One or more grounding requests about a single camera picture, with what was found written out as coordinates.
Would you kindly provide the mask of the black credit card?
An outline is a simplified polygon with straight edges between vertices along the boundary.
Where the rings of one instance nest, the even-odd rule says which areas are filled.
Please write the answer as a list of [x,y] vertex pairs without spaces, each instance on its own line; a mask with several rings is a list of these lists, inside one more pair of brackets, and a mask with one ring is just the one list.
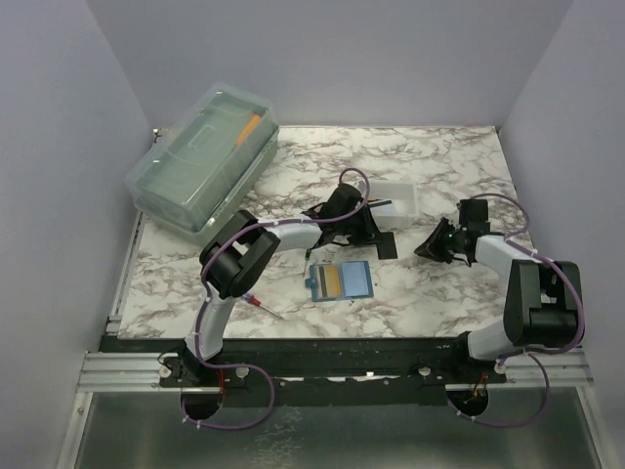
[[379,260],[394,260],[398,258],[395,234],[393,232],[379,233],[375,244]]

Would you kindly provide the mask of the blue leather card holder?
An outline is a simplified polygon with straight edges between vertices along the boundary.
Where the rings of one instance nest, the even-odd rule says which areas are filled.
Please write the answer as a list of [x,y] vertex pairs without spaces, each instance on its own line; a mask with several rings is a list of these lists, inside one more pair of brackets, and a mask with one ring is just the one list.
[[[322,265],[338,265],[341,273],[343,295],[338,298],[322,298],[319,296],[318,268]],[[371,298],[374,288],[367,261],[350,261],[335,264],[314,264],[310,266],[309,276],[305,279],[305,287],[311,292],[314,302],[329,302]]]

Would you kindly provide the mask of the white plastic card tray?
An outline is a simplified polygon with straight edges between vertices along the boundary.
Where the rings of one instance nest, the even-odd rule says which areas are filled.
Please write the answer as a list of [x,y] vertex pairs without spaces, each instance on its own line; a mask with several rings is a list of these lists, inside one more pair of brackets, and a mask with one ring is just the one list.
[[408,229],[420,217],[415,182],[370,180],[369,186],[368,205],[381,231]]

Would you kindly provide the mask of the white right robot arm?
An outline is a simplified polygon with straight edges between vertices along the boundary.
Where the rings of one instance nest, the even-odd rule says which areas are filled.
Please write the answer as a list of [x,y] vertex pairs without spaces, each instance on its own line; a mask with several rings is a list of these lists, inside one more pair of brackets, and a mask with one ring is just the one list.
[[585,333],[581,278],[576,264],[555,261],[514,241],[526,232],[491,229],[489,193],[458,202],[458,224],[441,218],[414,253],[433,262],[462,261],[494,271],[505,287],[501,318],[466,333],[465,350],[449,359],[451,375],[469,383],[484,372],[484,362],[529,353],[564,354],[577,347]]

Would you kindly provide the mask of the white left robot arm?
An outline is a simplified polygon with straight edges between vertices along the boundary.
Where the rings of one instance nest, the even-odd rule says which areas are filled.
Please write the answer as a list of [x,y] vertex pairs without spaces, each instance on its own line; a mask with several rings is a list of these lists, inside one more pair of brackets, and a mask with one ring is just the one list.
[[204,386],[215,378],[213,357],[223,348],[235,300],[253,288],[274,254],[313,251],[343,237],[348,246],[374,245],[381,260],[396,257],[394,234],[377,227],[369,194],[369,183],[363,191],[341,183],[327,201],[295,218],[261,221],[246,210],[230,217],[200,255],[206,298],[186,339],[190,355],[183,364],[192,384]]

